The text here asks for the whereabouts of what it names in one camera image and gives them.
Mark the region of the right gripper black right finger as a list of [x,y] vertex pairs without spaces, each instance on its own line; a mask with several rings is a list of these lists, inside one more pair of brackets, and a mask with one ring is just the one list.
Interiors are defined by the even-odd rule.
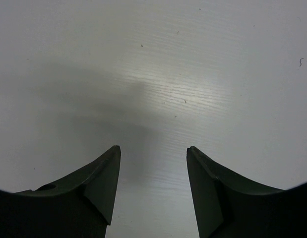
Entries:
[[307,182],[287,190],[263,185],[196,147],[186,161],[201,238],[307,238]]

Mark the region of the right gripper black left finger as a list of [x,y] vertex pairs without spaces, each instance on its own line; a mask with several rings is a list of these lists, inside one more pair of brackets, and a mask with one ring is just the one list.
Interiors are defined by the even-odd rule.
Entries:
[[115,145],[37,190],[0,190],[0,238],[105,237],[113,217],[120,162],[121,149]]

